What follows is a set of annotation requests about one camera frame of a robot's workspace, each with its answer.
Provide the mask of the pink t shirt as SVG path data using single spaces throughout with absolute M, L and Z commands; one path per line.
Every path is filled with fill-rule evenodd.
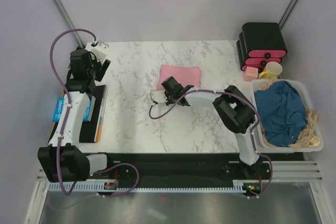
M 193 85 L 197 88 L 201 87 L 201 70 L 200 68 L 174 67 L 161 65 L 160 79 L 156 86 L 157 90 L 163 90 L 161 83 L 169 77 L 173 77 L 183 87 Z

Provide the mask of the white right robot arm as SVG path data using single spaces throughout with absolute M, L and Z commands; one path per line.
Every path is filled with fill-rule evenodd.
M 253 136 L 257 111 L 236 86 L 230 85 L 223 91 L 198 89 L 193 85 L 183 87 L 174 77 L 168 77 L 162 82 L 162 87 L 166 105 L 215 109 L 225 127 L 235 135 L 239 158 L 243 162 L 241 174 L 251 179 L 259 173 L 259 155 Z

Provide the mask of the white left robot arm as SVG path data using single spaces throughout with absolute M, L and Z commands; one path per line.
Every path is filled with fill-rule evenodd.
M 46 147 L 38 150 L 37 157 L 51 183 L 85 181 L 97 172 L 111 178 L 115 165 L 105 154 L 85 155 L 79 149 L 83 116 L 90 99 L 110 65 L 106 59 L 109 46 L 88 43 L 70 54 L 70 65 L 65 87 L 64 106 L 57 128 Z

